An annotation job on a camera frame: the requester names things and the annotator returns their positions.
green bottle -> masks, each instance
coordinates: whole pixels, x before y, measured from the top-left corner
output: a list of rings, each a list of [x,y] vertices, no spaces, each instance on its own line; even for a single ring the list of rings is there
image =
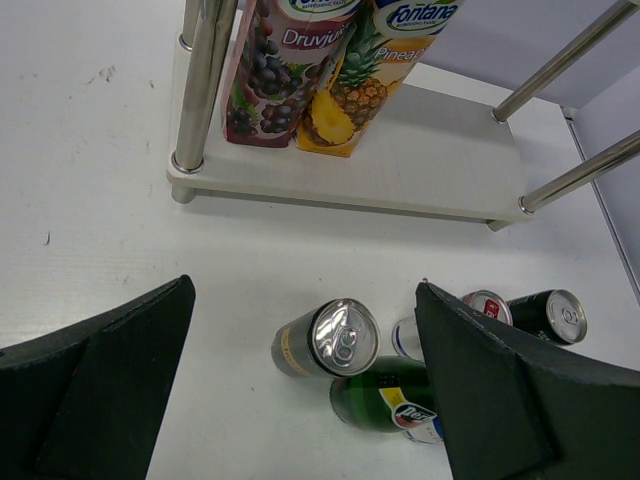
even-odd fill
[[[334,380],[329,397],[336,415],[362,430],[401,432],[436,416],[427,369],[410,358],[379,357],[366,372]]]

white wall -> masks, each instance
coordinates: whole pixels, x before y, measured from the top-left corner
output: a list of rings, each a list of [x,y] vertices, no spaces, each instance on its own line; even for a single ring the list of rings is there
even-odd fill
[[[615,0],[467,0],[423,61],[515,88]],[[640,13],[540,96],[580,108],[640,65]]]
[[[574,116],[580,144],[591,157],[640,130],[640,67]],[[598,182],[603,201],[636,278],[640,278],[640,157]]]

white table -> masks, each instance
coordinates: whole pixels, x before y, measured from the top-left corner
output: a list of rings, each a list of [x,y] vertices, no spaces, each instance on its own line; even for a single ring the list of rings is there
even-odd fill
[[[239,200],[174,203],[164,167],[182,8],[0,6],[9,51],[0,73],[0,346],[191,275],[198,299],[150,479],[450,478],[443,449],[347,428],[331,412],[327,382],[289,379],[269,355],[280,325],[340,296],[369,306],[391,352],[391,326],[411,312],[425,275],[457,294],[566,288],[589,317],[573,350],[640,369],[638,304],[589,187],[498,234]],[[506,93],[429,75],[433,88],[483,92],[487,103]],[[557,106],[527,110],[511,124],[535,187],[579,158]]]

yellow carton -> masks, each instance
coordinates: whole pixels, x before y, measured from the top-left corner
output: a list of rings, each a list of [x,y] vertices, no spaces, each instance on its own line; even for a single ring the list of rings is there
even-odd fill
[[[350,157],[369,123],[463,1],[367,0],[331,77],[303,114],[298,148]]]

pineapple slice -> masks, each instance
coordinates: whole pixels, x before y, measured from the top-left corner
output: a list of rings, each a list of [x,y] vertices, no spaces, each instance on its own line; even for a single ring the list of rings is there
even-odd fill
[[[316,94],[310,113],[316,133],[333,145],[347,143],[356,132],[355,125],[328,90]]]

